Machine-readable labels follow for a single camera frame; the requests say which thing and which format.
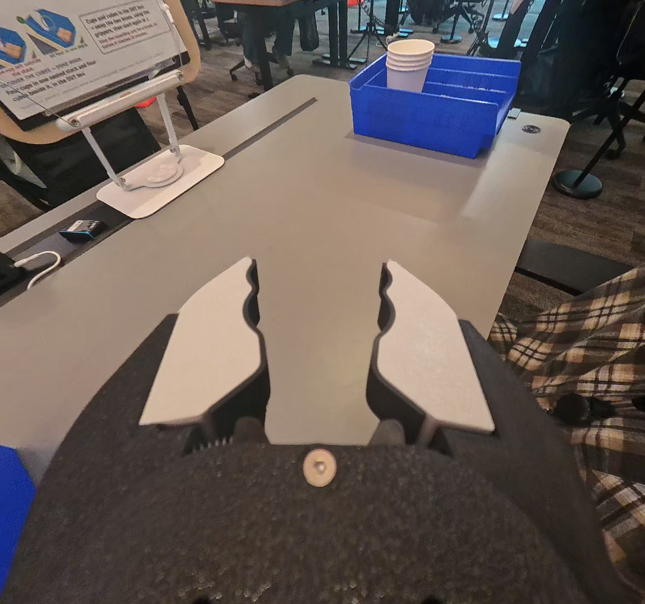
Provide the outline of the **blue plastic bin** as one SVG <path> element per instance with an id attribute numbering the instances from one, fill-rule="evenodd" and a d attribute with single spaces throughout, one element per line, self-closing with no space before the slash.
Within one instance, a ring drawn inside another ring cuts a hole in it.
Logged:
<path id="1" fill-rule="evenodd" d="M 383 56 L 349 81 L 355 134 L 475 158 L 501 131 L 521 62 L 438 53 L 421 92 L 389 88 L 386 71 Z"/>
<path id="2" fill-rule="evenodd" d="M 10 573 L 36 487 L 18 452 L 1 446 L 1 590 Z"/>

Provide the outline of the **black power bank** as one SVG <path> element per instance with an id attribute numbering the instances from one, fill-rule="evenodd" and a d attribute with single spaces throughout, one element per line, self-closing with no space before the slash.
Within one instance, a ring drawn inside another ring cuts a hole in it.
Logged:
<path id="1" fill-rule="evenodd" d="M 24 291 L 28 273 L 25 265 L 1 253 L 1 296 L 7 293 Z"/>

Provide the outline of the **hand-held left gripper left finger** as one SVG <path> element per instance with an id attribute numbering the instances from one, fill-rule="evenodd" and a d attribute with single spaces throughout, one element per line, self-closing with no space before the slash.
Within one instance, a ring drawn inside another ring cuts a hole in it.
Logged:
<path id="1" fill-rule="evenodd" d="M 233 428 L 262 423 L 270 397 L 259 329 L 256 260 L 243 257 L 184 303 L 172 328 L 140 425 Z"/>

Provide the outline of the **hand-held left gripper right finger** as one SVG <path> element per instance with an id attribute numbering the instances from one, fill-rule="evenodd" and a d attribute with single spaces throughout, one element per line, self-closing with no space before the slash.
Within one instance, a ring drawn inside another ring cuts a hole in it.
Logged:
<path id="1" fill-rule="evenodd" d="M 461 323 L 444 299 L 396 261 L 386 261 L 368 369 L 368 407 L 403 437 L 442 428 L 492 434 L 496 427 Z"/>

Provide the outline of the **small black device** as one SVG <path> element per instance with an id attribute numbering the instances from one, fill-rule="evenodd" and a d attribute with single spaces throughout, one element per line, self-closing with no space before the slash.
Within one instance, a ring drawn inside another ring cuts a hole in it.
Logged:
<path id="1" fill-rule="evenodd" d="M 75 244 L 95 241 L 108 229 L 103 221 L 78 220 L 67 228 L 60 229 L 59 235 L 66 241 Z"/>

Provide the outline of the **black stanchion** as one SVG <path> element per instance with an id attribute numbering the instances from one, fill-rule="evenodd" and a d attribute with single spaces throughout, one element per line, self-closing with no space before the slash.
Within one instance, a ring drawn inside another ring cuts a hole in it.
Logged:
<path id="1" fill-rule="evenodd" d="M 552 178 L 552 186 L 559 193 L 579 200 L 591 200 L 600 196 L 603 190 L 602 181 L 593 174 L 593 169 L 603 158 L 617 159 L 625 150 L 625 128 L 633 121 L 644 123 L 644 92 L 632 103 L 619 102 L 613 111 L 604 116 L 608 118 L 611 132 L 595 154 L 581 170 L 564 170 Z"/>

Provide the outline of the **black office chair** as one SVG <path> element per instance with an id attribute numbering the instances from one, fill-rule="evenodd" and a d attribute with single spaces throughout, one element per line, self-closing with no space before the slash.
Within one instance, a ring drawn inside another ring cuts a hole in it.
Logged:
<path id="1" fill-rule="evenodd" d="M 536 113 L 570 123 L 595 117 L 617 130 L 632 81 L 644 81 L 644 2 L 586 0 L 560 23 L 556 44 L 530 62 L 520 98 Z"/>

